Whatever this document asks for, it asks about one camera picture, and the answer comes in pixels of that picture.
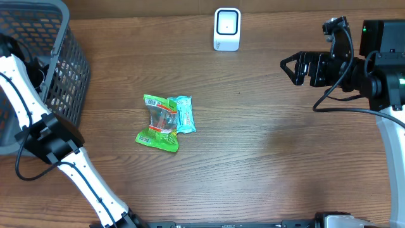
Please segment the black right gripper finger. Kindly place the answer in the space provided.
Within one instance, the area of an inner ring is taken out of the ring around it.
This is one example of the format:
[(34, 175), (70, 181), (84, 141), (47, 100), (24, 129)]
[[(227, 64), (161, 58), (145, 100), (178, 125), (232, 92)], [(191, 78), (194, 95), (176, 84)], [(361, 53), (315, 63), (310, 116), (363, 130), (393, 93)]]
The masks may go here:
[(280, 62), (280, 67), (281, 69), (287, 74), (287, 76), (289, 77), (289, 79), (291, 80), (291, 82), (295, 85), (298, 86), (299, 85), (299, 81), (297, 78), (297, 74), (294, 70), (291, 70), (288, 66), (287, 66), (288, 62), (284, 62), (281, 61)]
[(296, 54), (293, 54), (292, 56), (289, 56), (288, 58), (282, 60), (282, 61), (280, 62), (280, 65), (281, 65), (281, 66), (286, 66), (286, 65), (287, 65), (288, 63), (290, 63), (290, 62), (297, 61), (297, 60), (299, 60), (300, 55), (301, 55), (300, 52), (298, 52), (298, 53), (296, 53)]

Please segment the teal wet wipes pack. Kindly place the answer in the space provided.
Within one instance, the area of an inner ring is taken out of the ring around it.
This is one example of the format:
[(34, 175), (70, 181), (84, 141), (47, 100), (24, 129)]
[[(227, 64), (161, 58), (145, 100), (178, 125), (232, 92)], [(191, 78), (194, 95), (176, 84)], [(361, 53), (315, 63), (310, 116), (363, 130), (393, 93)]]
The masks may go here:
[(196, 132), (196, 126), (194, 123), (194, 116), (192, 112), (192, 96), (178, 96), (168, 98), (169, 100), (177, 104), (178, 111), (178, 124), (177, 132), (188, 134)]

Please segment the green clear snack bag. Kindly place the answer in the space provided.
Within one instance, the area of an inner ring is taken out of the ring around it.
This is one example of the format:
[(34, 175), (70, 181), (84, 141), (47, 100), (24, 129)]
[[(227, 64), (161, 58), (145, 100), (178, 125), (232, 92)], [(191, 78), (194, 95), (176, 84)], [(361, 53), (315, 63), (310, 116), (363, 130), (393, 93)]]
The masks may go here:
[(176, 153), (179, 148), (177, 104), (170, 99), (148, 94), (144, 95), (144, 102), (150, 112), (150, 123), (137, 134), (135, 141), (145, 146)]

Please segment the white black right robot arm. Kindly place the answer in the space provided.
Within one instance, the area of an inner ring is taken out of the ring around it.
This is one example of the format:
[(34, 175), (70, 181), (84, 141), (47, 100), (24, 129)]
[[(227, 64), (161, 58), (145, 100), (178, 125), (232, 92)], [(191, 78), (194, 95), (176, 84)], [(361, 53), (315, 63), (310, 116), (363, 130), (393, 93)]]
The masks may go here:
[(326, 112), (367, 113), (376, 117), (385, 148), (391, 190), (390, 227), (404, 227), (404, 20), (365, 20), (359, 56), (347, 18), (331, 18), (322, 25), (329, 52), (300, 51), (280, 62), (292, 83), (301, 86), (310, 76), (312, 87), (326, 87), (313, 105), (337, 87), (358, 91), (347, 100), (366, 98), (369, 108), (325, 108)]

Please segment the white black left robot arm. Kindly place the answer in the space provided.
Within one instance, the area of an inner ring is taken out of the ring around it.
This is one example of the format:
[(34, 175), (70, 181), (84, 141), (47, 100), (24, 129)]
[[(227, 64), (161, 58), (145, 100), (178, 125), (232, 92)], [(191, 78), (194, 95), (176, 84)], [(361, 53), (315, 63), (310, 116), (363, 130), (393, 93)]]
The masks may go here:
[(58, 168), (93, 207), (100, 227), (147, 227), (97, 172), (76, 126), (51, 112), (41, 100), (31, 82), (39, 71), (39, 67), (26, 64), (17, 40), (1, 35), (1, 88), (21, 128), (15, 136), (20, 143), (15, 164), (20, 164), (22, 152), (27, 150), (49, 165), (34, 177), (23, 176), (18, 168), (16, 175), (23, 181), (34, 181)]

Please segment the white barcode scanner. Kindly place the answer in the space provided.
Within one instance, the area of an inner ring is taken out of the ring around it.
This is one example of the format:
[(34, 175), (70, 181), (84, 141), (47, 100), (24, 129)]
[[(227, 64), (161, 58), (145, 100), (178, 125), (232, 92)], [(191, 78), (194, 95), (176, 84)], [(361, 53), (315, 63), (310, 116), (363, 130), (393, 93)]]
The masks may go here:
[(240, 46), (241, 13), (237, 8), (215, 11), (213, 48), (215, 51), (237, 51)]

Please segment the dark grey plastic basket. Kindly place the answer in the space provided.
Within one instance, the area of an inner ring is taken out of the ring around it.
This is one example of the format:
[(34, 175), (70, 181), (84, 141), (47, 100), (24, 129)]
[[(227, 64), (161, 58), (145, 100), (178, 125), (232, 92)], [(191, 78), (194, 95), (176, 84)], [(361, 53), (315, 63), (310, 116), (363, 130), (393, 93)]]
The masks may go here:
[(1, 1), (1, 33), (18, 41), (25, 60), (47, 71), (37, 90), (46, 106), (79, 125), (90, 66), (69, 27), (63, 1)]

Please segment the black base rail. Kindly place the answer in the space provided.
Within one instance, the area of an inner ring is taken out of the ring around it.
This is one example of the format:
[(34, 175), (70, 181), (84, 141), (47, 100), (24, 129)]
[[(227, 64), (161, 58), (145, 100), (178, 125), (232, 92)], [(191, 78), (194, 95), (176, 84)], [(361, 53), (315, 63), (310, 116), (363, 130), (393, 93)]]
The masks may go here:
[(112, 228), (364, 228), (378, 227), (374, 223), (353, 217), (346, 212), (318, 212), (312, 219), (282, 220), (281, 222), (203, 222), (203, 223), (175, 223), (145, 222), (134, 213), (124, 213), (123, 217), (111, 225), (91, 224), (89, 227)]

